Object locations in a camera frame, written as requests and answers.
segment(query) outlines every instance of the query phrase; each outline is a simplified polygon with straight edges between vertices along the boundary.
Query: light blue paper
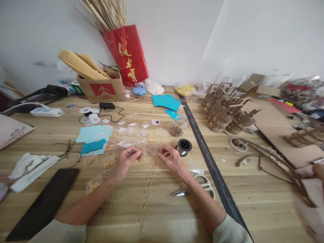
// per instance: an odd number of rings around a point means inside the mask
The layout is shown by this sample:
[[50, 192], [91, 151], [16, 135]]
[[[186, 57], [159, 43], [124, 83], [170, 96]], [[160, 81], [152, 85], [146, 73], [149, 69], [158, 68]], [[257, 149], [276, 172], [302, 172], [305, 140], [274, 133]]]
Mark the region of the light blue paper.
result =
[[172, 119], [176, 118], [178, 116], [178, 113], [176, 113], [174, 110], [168, 109], [165, 111], [169, 116], [171, 116]]
[[180, 105], [180, 100], [176, 100], [172, 95], [152, 96], [154, 106], [164, 106], [177, 111]]
[[107, 143], [107, 141], [105, 139], [101, 139], [99, 141], [96, 142], [92, 142], [92, 143], [84, 143], [81, 153], [85, 154], [94, 150], [98, 150], [103, 148], [104, 143]]
[[76, 142], [85, 142], [85, 143], [96, 142], [105, 138], [109, 138], [110, 134], [111, 134], [111, 130], [108, 128], [107, 125], [83, 127], [80, 130]]

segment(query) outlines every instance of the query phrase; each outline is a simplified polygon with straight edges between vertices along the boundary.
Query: clear plastic container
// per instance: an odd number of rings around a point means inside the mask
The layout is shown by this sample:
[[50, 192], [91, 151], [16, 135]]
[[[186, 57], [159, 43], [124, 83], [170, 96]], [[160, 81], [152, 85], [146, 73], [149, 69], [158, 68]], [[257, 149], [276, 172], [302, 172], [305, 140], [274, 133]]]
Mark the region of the clear plastic container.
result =
[[184, 133], [184, 129], [188, 126], [188, 120], [185, 116], [177, 116], [173, 120], [173, 126], [171, 127], [171, 135], [179, 137]]

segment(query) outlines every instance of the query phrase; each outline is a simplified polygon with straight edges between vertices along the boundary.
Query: cardboard basket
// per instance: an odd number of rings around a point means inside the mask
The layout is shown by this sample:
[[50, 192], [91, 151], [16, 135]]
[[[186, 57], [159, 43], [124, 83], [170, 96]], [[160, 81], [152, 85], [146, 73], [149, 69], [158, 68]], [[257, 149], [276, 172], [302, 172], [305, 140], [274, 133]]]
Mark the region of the cardboard basket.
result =
[[77, 80], [87, 99], [91, 103], [125, 101], [125, 89], [119, 72], [105, 72], [112, 79], [84, 79], [80, 75]]

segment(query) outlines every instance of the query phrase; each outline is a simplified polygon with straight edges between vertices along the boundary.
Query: red paper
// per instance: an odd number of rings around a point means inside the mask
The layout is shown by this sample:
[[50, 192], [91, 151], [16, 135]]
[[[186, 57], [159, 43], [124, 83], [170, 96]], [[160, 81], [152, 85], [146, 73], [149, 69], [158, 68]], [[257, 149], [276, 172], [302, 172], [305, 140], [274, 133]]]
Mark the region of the red paper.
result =
[[124, 26], [103, 35], [109, 51], [120, 69], [123, 83], [135, 87], [149, 77], [136, 25]]
[[285, 111], [287, 111], [289, 113], [302, 112], [301, 110], [298, 110], [297, 108], [295, 108], [293, 106], [287, 105], [286, 103], [275, 100], [275, 99], [271, 99], [271, 100], [268, 100], [268, 101], [271, 102], [271, 103], [276, 103], [276, 104], [280, 105], [283, 109], [285, 109]]

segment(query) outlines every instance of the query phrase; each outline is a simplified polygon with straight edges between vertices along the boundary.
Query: cardboard box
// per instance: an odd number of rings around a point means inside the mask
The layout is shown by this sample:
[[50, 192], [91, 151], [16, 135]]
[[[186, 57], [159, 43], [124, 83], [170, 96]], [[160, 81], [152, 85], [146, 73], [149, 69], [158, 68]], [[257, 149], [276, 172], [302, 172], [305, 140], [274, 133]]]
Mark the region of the cardboard box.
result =
[[87, 99], [91, 103], [125, 101], [125, 89], [120, 73], [106, 72], [106, 74], [112, 79], [94, 80], [77, 77]]
[[271, 96], [280, 97], [281, 89], [290, 84], [290, 82], [287, 81], [279, 88], [259, 85], [262, 83], [264, 78], [265, 75], [252, 74], [247, 82], [241, 84], [240, 88], [252, 98], [270, 98]]

